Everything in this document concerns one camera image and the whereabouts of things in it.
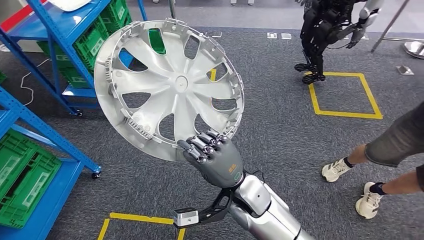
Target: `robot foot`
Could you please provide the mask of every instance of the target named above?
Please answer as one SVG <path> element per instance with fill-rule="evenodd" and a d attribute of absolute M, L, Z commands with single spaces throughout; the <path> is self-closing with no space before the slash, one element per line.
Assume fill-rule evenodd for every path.
<path fill-rule="evenodd" d="M 303 72 L 303 71 L 311 71 L 314 72 L 317 69 L 315 68 L 315 66 L 307 64 L 307 63 L 298 63 L 294 66 L 294 69 L 298 72 Z"/>
<path fill-rule="evenodd" d="M 314 72 L 312 74 L 303 76 L 302 83 L 309 85 L 318 81 L 324 81 L 325 79 L 326 79 L 326 76 L 321 75 L 317 72 Z"/>

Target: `black bracket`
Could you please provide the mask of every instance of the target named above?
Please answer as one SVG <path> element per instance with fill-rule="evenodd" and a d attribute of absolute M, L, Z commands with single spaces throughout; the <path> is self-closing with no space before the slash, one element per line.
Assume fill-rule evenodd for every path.
<path fill-rule="evenodd" d="M 221 205 L 224 197 L 227 197 L 228 200 L 225 205 Z M 218 196 L 213 201 L 212 205 L 208 208 L 199 212 L 199 221 L 198 223 L 185 225 L 185 226 L 177 226 L 175 223 L 173 224 L 177 229 L 185 229 L 188 227 L 193 227 L 201 224 L 209 224 L 213 222 L 218 222 L 224 219 L 230 210 L 231 203 L 234 199 L 234 191 L 230 188 L 223 188 L 219 192 Z"/>

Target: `yellow tape square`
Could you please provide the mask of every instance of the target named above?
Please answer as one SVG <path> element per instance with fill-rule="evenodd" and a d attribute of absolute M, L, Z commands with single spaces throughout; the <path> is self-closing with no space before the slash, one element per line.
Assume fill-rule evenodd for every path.
<path fill-rule="evenodd" d="M 309 85 L 310 99 L 312 100 L 313 110 L 317 115 L 337 116 L 337 117 L 348 117 L 348 118 L 363 118 L 363 119 L 383 119 L 383 115 L 380 112 L 379 106 L 371 93 L 370 87 L 368 86 L 367 80 L 364 74 L 354 72 L 324 72 L 325 76 L 338 76 L 338 77 L 356 77 L 360 79 L 363 89 L 365 90 L 366 96 L 371 103 L 372 110 L 374 113 L 361 113 L 361 112 L 346 112 L 346 111 L 324 111 L 320 109 L 318 105 L 317 95 L 315 93 L 314 84 Z"/>
<path fill-rule="evenodd" d="M 172 225 L 174 223 L 174 220 L 172 220 L 171 218 L 149 217 L 149 216 L 143 216 L 143 215 L 111 212 L 109 214 L 109 218 L 106 218 L 104 220 L 103 226 L 101 227 L 101 230 L 100 230 L 100 233 L 98 234 L 97 240 L 103 240 L 111 219 L 121 219 L 121 220 L 139 221 L 139 222 L 154 223 L 154 224 L 167 224 L 167 225 Z M 178 236 L 176 236 L 177 237 L 176 240 L 183 240 L 185 233 L 186 233 L 185 228 L 180 229 L 178 231 Z"/>

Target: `silver hubcap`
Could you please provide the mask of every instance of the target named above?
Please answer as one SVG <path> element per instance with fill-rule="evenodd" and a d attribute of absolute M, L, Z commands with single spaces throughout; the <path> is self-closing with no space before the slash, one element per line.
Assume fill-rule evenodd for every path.
<path fill-rule="evenodd" d="M 160 30 L 166 53 L 159 54 L 151 47 L 149 29 Z M 199 42 L 194 59 L 185 55 L 190 37 Z M 147 69 L 126 67 L 123 49 Z M 210 80 L 207 73 L 220 65 L 226 72 L 220 79 Z M 169 161 L 179 160 L 177 140 L 198 133 L 198 115 L 209 127 L 231 138 L 244 109 L 243 82 L 222 47 L 175 19 L 136 21 L 115 32 L 97 56 L 94 85 L 98 102 L 115 129 L 145 153 Z M 132 93 L 150 97 L 139 107 L 129 107 L 123 96 Z M 233 99 L 236 107 L 218 110 L 212 99 Z M 171 114 L 174 139 L 162 136 L 159 127 Z"/>

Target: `humanoid robot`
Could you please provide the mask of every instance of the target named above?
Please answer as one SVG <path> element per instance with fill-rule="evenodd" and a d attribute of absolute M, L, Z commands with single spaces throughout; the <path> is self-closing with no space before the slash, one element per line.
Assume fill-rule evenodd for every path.
<path fill-rule="evenodd" d="M 290 214 L 287 204 L 266 183 L 243 169 L 239 151 L 225 135 L 210 129 L 177 144 L 203 178 L 221 188 L 212 205 L 202 211 L 191 207 L 175 210 L 177 228 L 220 221 L 230 213 L 258 240 L 313 240 Z"/>
<path fill-rule="evenodd" d="M 380 12 L 384 0 L 295 0 L 307 9 L 303 15 L 303 26 L 300 39 L 306 63 L 296 64 L 298 72 L 310 71 L 304 75 L 302 82 L 311 84 L 324 81 L 323 52 L 328 45 L 342 40 L 352 34 L 350 42 L 342 47 L 353 48 L 364 36 Z M 352 23 L 354 4 L 366 2 L 359 13 L 357 23 Z"/>

